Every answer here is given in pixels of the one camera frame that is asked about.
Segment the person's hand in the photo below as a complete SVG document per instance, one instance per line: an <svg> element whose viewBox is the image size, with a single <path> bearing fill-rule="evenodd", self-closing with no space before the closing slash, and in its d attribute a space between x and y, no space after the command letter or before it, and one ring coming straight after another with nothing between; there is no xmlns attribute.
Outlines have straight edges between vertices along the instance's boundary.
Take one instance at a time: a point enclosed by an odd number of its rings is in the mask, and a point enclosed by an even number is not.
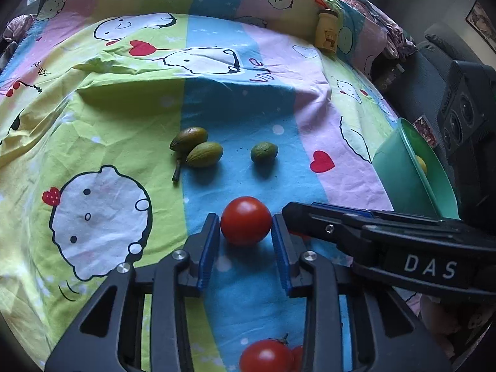
<svg viewBox="0 0 496 372"><path fill-rule="evenodd" d="M465 350L495 312L495 302L470 302L423 295L419 316L448 358Z"/></svg>

